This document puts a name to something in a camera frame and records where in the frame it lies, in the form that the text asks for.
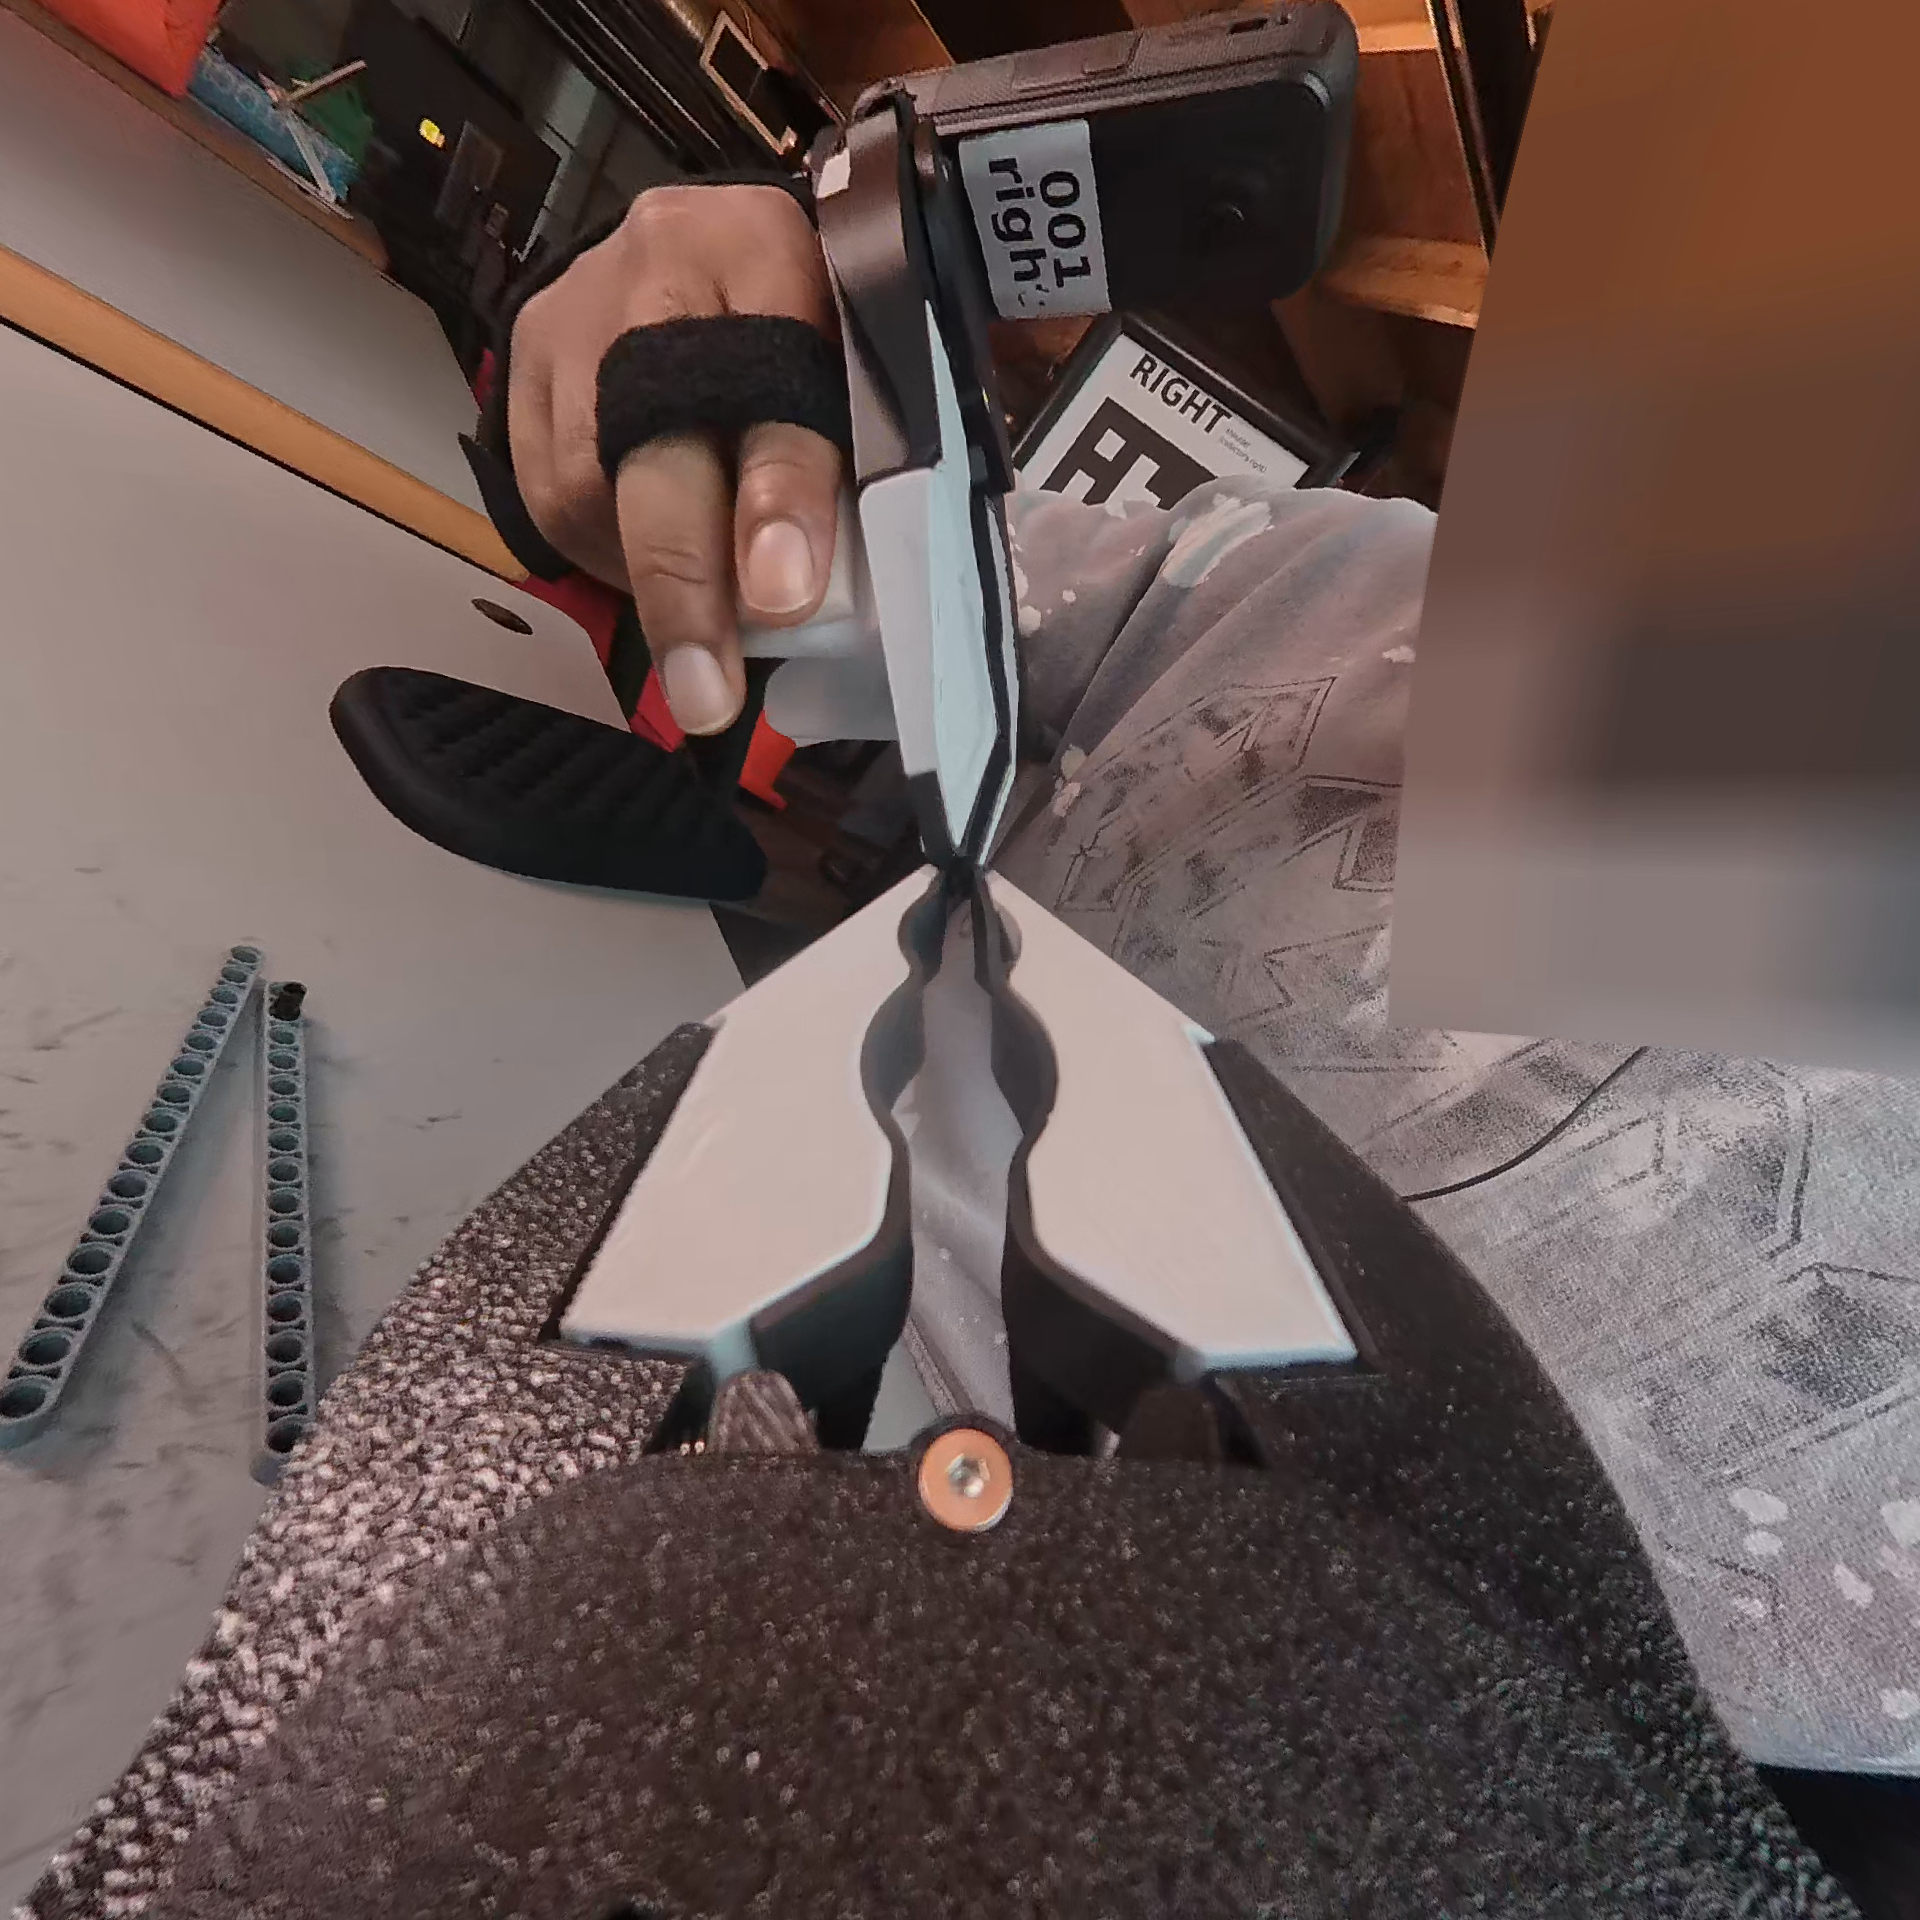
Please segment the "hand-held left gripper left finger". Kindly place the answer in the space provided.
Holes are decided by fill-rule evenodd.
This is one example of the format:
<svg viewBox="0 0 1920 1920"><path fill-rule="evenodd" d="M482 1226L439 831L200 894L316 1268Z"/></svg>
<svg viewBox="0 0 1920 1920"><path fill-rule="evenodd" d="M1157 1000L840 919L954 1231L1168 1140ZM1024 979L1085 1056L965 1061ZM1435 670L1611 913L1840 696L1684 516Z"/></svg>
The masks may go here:
<svg viewBox="0 0 1920 1920"><path fill-rule="evenodd" d="M782 1377L829 1449L864 1444L907 1319L907 1148L941 876L920 866L674 1043L635 1153L564 1300L564 1343Z"/></svg>

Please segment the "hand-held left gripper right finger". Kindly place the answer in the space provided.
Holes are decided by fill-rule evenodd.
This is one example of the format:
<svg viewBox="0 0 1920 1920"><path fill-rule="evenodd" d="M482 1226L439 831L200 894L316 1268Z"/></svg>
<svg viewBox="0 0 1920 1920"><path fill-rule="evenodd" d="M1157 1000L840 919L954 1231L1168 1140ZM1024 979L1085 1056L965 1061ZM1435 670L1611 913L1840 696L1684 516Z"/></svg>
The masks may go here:
<svg viewBox="0 0 1920 1920"><path fill-rule="evenodd" d="M1000 1309L1024 1443L1147 1394L1360 1349L1238 1115L1212 1034L1003 876L974 890L1006 1166Z"/></svg>

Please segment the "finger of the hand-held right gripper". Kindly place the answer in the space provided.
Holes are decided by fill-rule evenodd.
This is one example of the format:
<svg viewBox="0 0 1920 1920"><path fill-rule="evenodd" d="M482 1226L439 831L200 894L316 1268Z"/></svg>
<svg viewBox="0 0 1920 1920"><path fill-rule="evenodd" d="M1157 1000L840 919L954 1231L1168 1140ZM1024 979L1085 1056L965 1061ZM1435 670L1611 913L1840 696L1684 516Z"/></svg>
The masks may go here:
<svg viewBox="0 0 1920 1920"><path fill-rule="evenodd" d="M969 835L969 856L976 866L985 866L995 855L1018 782L1024 719L1018 566L1011 554L1005 506L1006 496L997 490L976 490L970 499L995 709L995 741L988 771L980 777Z"/></svg>
<svg viewBox="0 0 1920 1920"><path fill-rule="evenodd" d="M859 488L857 519L924 844L945 865L977 865L1000 722L969 466L877 476Z"/></svg>

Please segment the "long black toy beam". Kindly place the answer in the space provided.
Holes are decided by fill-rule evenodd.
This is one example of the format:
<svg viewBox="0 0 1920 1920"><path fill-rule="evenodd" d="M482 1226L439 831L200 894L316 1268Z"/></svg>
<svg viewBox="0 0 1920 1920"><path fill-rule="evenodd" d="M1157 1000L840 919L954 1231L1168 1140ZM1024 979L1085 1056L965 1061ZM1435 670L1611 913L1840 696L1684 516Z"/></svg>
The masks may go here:
<svg viewBox="0 0 1920 1920"><path fill-rule="evenodd" d="M261 1436L253 1478L273 1488L317 1404L317 1309L309 1180L305 1003L296 1023L261 990Z"/></svg>
<svg viewBox="0 0 1920 1920"><path fill-rule="evenodd" d="M208 1087L261 990L263 966L264 955L255 942L227 946L105 1180L86 1201L51 1280L41 1289L28 1319L4 1342L4 1449L41 1438L68 1402L103 1309L133 1267L146 1218L157 1212Z"/></svg>

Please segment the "grey desk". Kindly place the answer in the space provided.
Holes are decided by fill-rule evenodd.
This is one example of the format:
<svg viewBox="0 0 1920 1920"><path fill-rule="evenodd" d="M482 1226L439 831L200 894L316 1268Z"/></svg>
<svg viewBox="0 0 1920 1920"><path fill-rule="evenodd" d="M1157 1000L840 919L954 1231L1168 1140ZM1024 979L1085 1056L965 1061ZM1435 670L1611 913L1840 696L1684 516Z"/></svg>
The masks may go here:
<svg viewBox="0 0 1920 1920"><path fill-rule="evenodd" d="M305 983L317 1377L546 1140L742 973L703 906L398 825L328 717L365 665L616 716L479 567L4 329L4 1338L32 1324L231 944ZM69 1402L4 1449L4 1912L204 1641L268 1490L253 1021Z"/></svg>

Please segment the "person's right hand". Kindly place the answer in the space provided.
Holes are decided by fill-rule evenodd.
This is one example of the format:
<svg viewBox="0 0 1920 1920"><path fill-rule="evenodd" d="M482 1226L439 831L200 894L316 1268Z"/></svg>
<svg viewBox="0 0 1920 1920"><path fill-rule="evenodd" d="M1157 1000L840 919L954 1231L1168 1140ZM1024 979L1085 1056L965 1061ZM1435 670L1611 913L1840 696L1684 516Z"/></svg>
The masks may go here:
<svg viewBox="0 0 1920 1920"><path fill-rule="evenodd" d="M774 186L646 189L516 317L505 444L540 536L632 591L683 734L724 732L747 701L739 618L817 616L836 557L839 448L806 426L683 428L616 476L598 449L598 371L642 324L791 317L836 343L836 308L804 210Z"/></svg>

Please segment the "person's beige clothing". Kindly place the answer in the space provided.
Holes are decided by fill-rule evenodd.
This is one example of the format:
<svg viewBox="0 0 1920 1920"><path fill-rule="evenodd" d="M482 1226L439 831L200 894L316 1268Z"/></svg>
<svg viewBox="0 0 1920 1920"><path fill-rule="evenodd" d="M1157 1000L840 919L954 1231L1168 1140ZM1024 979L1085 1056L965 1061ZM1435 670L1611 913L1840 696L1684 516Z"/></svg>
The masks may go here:
<svg viewBox="0 0 1920 1920"><path fill-rule="evenodd" d="M1389 1023L1427 506L1225 479L1010 525L1054 758L1003 866L1498 1297L1752 1759L1916 1778L1916 1082Z"/></svg>

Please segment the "black white marker tag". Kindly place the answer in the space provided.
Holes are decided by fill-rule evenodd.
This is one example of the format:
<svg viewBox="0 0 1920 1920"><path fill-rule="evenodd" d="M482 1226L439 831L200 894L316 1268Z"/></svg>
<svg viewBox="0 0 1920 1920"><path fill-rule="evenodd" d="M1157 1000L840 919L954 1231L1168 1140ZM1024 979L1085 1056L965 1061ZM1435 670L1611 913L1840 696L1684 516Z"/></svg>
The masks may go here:
<svg viewBox="0 0 1920 1920"><path fill-rule="evenodd" d="M1336 487L1359 459L1315 414L1259 394L1191 334L1133 313L1092 323L1015 444L1021 490L1111 513L1172 508L1219 476Z"/></svg>

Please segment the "red black object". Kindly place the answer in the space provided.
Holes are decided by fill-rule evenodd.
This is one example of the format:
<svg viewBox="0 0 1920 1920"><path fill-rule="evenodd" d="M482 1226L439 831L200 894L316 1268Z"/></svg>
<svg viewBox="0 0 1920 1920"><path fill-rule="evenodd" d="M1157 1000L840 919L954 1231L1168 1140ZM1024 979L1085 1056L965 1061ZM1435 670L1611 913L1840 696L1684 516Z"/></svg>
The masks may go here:
<svg viewBox="0 0 1920 1920"><path fill-rule="evenodd" d="M632 603L605 582L580 572L568 572L556 582L526 577L521 589L564 612L588 634L632 732L659 748L679 752L683 732L668 707L659 673L650 665ZM742 762L742 795L770 808L782 808L788 799L779 782L795 752L795 741L761 716Z"/></svg>

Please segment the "adjacent wood edged table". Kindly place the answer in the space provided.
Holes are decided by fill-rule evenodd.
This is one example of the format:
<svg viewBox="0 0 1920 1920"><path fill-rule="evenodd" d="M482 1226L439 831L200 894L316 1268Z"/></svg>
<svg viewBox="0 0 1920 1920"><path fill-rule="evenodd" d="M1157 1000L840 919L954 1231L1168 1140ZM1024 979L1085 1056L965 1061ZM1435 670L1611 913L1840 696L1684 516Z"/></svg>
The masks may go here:
<svg viewBox="0 0 1920 1920"><path fill-rule="evenodd" d="M4 323L521 582L434 313L273 170L4 5Z"/></svg>

